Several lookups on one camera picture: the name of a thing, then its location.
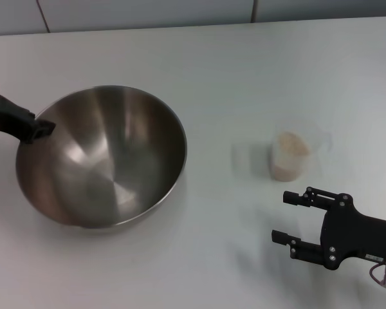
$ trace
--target cable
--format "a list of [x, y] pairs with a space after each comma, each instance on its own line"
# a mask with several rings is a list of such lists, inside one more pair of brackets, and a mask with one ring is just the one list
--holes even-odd
[[376, 277], [373, 275], [373, 270], [375, 270], [376, 268], [378, 268], [378, 267], [380, 267], [382, 265], [384, 265], [384, 264], [376, 264], [369, 271], [369, 275], [371, 275], [372, 279], [375, 280], [377, 282], [377, 284], [381, 285], [381, 286], [383, 286], [383, 282], [382, 282], [382, 280], [379, 281], [379, 280], [376, 279]]

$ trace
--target stainless steel bowl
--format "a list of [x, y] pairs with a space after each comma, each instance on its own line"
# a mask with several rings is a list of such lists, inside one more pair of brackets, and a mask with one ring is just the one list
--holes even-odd
[[104, 228], [141, 216], [170, 193], [185, 165], [179, 119], [138, 89], [78, 91], [37, 119], [56, 127], [49, 137], [20, 143], [17, 178], [36, 209], [65, 225]]

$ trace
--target measuring cup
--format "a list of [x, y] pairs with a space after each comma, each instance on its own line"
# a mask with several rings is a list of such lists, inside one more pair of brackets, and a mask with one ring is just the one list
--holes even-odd
[[313, 121], [296, 118], [280, 121], [271, 149], [272, 177], [280, 182], [297, 179], [308, 167], [312, 156], [324, 144], [331, 149], [331, 135]]

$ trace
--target table surface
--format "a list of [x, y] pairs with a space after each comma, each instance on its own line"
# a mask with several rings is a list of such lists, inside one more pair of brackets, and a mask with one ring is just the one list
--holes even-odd
[[[38, 113], [101, 84], [143, 89], [186, 130], [169, 199], [114, 234], [72, 231], [31, 207], [0, 133], [0, 308], [386, 308], [372, 263], [289, 258], [271, 230], [319, 243], [324, 212], [282, 203], [314, 186], [386, 220], [386, 17], [0, 37], [0, 94]], [[274, 182], [275, 123], [333, 136], [313, 167]]]

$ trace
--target white table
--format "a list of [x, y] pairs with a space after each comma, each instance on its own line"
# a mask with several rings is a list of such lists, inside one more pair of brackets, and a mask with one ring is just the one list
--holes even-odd
[[[0, 308], [386, 308], [372, 263], [332, 272], [270, 238], [319, 243], [324, 212], [281, 202], [308, 185], [386, 219], [386, 18], [0, 37], [0, 94], [33, 112], [101, 84], [143, 89], [177, 113], [184, 177], [123, 233], [71, 233], [25, 200], [17, 140], [0, 133]], [[291, 183], [266, 168], [283, 110], [335, 142]], [[237, 151], [261, 170], [236, 166]]]

